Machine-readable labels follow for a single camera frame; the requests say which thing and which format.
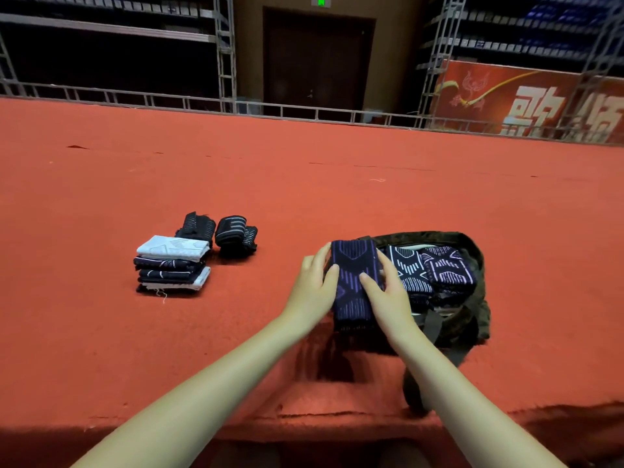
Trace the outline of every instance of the bag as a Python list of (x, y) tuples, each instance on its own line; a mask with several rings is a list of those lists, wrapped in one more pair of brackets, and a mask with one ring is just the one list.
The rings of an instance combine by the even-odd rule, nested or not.
[[(456, 231), (414, 231), (383, 236), (363, 236), (359, 240), (373, 240), (381, 251), (386, 246), (411, 246), (414, 244), (436, 244), (452, 246), (460, 251), (470, 267), (477, 286), (455, 314), (443, 318), (433, 310), (414, 316), (415, 322), (426, 337), (455, 365), (459, 366), (475, 345), (490, 338), (490, 308), (486, 302), (485, 265), (483, 254), (477, 245), (464, 233)], [(431, 409), (421, 399), (420, 389), (414, 377), (406, 370), (403, 380), (403, 394), (413, 412), (425, 415)]]

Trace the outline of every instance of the person's left arm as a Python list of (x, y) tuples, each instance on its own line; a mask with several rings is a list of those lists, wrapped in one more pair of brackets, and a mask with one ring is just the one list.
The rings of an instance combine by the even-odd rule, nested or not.
[(323, 281), (330, 249), (306, 256), (282, 314), (242, 345), (114, 430), (74, 468), (188, 467), (277, 360), (307, 335), (336, 297), (338, 267)]

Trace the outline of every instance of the brown wall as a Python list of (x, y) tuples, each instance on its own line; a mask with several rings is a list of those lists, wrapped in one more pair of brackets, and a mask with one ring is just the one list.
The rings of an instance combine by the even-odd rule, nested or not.
[(401, 94), (423, 0), (332, 0), (331, 8), (311, 0), (234, 0), (238, 96), (263, 97), (263, 7), (376, 19), (364, 108), (393, 111)]

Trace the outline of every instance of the red floor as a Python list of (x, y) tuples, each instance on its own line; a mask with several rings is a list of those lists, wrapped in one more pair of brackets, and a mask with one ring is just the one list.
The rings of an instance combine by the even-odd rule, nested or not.
[[(323, 243), (426, 229), (486, 257), (492, 339), (463, 373), (563, 459), (624, 450), (623, 180), (615, 148), (0, 100), (0, 460), (127, 420), (278, 315)], [(196, 298), (137, 295), (136, 247), (194, 210), (246, 216), (257, 254), (213, 260)], [(316, 380), (329, 331), (220, 437), (457, 455), (410, 418), (397, 358), (348, 354), (352, 381)]]

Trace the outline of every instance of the door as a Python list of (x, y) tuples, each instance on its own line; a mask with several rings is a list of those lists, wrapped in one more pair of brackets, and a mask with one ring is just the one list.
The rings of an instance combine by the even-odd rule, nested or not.
[[(371, 19), (266, 8), (265, 101), (361, 110), (373, 32)], [(314, 118), (314, 111), (284, 116)]]

